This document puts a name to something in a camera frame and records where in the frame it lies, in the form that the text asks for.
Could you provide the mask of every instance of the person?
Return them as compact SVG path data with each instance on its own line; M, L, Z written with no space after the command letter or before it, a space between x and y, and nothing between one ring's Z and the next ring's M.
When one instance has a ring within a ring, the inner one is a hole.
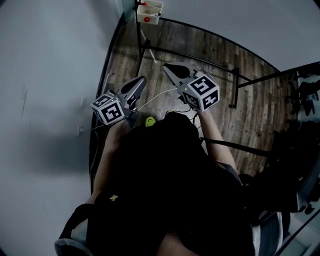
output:
M203 135L223 138L209 110ZM108 132L93 193L55 242L64 255L254 255L228 147L199 142L188 117L170 111L149 127L127 120Z

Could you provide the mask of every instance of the white cable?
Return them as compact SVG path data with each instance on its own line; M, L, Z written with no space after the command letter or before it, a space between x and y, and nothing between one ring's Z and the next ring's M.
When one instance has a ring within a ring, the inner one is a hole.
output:
M103 125L99 125L98 127L91 129L91 131L92 131L92 130L95 130L95 129L98 129L98 128L101 127L101 126L104 126L104 124L103 124Z
M143 37L144 41L146 41L147 39L146 39L146 37L145 37L144 32L142 31L142 29L140 29L140 31L141 31L141 34L142 34L142 37ZM152 58L153 58L154 63L157 64L158 62L156 61L156 58L155 58L155 56L154 56L154 53L152 52L151 49L149 49L149 52L150 52L150 54L151 54L151 56L152 56Z
M212 80L213 80L213 81L215 81L215 82L216 82L216 84L218 85L217 81L213 78L213 76L212 76L212 75L210 75L210 73L209 73L209 72L208 72L207 74L208 74L208 75L212 78Z
M138 111L139 111L140 109L142 109L145 105L147 105L149 102L153 101L153 100L154 100L156 97L158 97L159 95L161 95L161 94L163 94L163 93L165 93L165 92L174 91L174 90L177 90L177 89L178 89L178 88L174 88L174 89L165 90L165 91L159 93L157 96L153 97L153 98L150 99L146 104L144 104L142 107L140 107L140 108L138 109Z
M137 26L137 23L136 23L136 12L134 12L134 25ZM142 34L142 36L143 36L144 41L146 41L146 37L145 37L144 32L142 31L142 29L140 29L140 31L141 31L141 34ZM155 56L154 56L154 53L152 52L151 49L149 49L149 52L150 52L150 54L151 54L151 56L152 56L152 58L153 58L154 63L157 64L158 62L156 61L156 58L155 58Z
M149 102L153 101L153 100L154 100L156 97L158 97L159 95L161 95L161 94L163 94L163 93L165 93L165 92L170 92L170 91L174 91L174 90L177 90L177 89L178 89L178 88L174 88L174 89L164 90L163 92L160 92L157 96L153 97L153 98L150 99L146 104L144 104L142 107L140 107L140 108L138 109L138 111L139 111L140 109L142 109L145 105L147 105ZM98 128L102 127L102 126L104 126L104 124L99 125L98 127L92 128L91 131L92 131L92 130L95 130L95 129L98 129Z
M108 79L109 79L109 73L106 74L106 76L105 76L105 78L104 78L103 86L102 86L102 90L101 90L102 93L105 91L105 88L106 88L107 83L108 83Z

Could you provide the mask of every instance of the hand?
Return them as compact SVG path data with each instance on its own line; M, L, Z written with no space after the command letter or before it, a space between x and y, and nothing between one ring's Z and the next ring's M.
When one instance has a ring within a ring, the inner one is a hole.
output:
M209 108L207 108L205 111L200 111L200 110L196 109L196 113L198 114L199 117L200 116L206 116L206 115L210 115L211 116Z
M121 120L111 126L105 139L104 149L108 152L114 152L120 145L120 138L130 132L131 128L126 119Z

